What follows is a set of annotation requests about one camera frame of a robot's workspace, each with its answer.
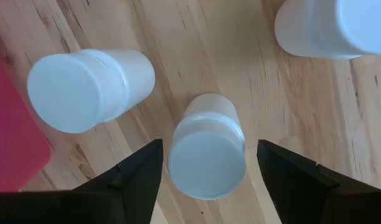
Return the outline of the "red translucent plastic basket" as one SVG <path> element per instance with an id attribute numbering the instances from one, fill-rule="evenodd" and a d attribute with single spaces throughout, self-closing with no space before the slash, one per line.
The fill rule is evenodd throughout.
<path id="1" fill-rule="evenodd" d="M 23 188 L 49 160 L 49 144 L 0 59 L 0 192 Z"/>

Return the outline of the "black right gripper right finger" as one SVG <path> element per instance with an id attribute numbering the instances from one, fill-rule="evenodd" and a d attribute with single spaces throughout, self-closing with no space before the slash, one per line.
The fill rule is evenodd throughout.
<path id="1" fill-rule="evenodd" d="M 256 156 L 283 224 L 381 224 L 381 189 L 267 140 Z"/>

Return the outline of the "white pill bottle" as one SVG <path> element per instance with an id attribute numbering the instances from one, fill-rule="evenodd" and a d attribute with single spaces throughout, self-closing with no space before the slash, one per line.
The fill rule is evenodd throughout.
<path id="1" fill-rule="evenodd" d="M 121 116 L 153 91 L 155 72 L 141 52 L 83 49 L 42 57 L 31 68 L 31 105 L 49 126 L 82 133 Z"/>
<path id="2" fill-rule="evenodd" d="M 194 98 L 177 125 L 167 159 L 178 190 L 216 200 L 239 188 L 245 176 L 245 136 L 233 103 L 216 93 Z"/>
<path id="3" fill-rule="evenodd" d="M 285 0 L 275 17 L 275 37 L 300 57 L 381 55 L 381 0 Z"/>

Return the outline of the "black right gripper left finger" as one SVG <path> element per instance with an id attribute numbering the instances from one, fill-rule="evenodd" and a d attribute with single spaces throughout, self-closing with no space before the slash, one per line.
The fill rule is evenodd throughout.
<path id="1" fill-rule="evenodd" d="M 163 158 L 155 139 L 75 189 L 0 193 L 0 224 L 150 224 Z"/>

